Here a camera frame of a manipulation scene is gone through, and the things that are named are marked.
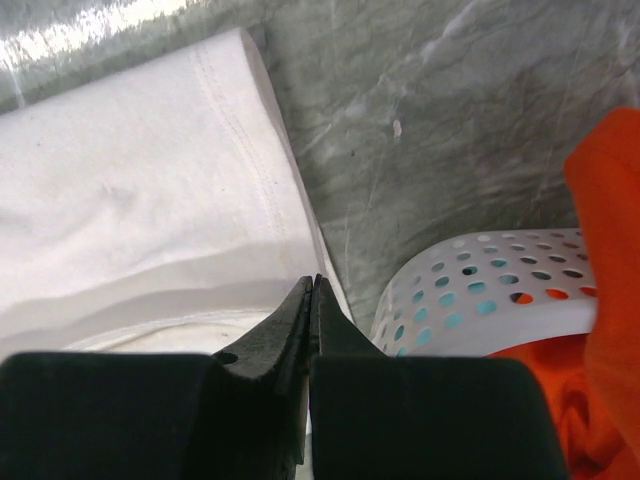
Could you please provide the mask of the cream white t shirt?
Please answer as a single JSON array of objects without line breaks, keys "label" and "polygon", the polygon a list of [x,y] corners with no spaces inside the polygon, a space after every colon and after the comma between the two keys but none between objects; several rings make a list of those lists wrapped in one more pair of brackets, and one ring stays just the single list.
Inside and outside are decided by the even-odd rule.
[{"label": "cream white t shirt", "polygon": [[1,118],[1,353],[212,352],[339,281],[250,35]]}]

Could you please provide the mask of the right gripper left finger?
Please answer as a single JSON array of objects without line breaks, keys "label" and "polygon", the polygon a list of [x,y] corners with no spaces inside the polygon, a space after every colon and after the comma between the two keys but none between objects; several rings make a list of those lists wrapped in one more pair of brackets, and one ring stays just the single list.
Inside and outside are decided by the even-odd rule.
[{"label": "right gripper left finger", "polygon": [[5,479],[291,479],[313,282],[216,353],[22,352],[1,365]]}]

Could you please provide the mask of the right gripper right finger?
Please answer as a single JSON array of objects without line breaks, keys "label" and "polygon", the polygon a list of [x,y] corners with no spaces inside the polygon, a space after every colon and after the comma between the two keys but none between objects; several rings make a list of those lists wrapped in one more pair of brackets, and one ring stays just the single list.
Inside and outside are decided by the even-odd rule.
[{"label": "right gripper right finger", "polygon": [[389,357],[314,281],[312,467],[318,479],[566,479],[539,382],[509,359]]}]

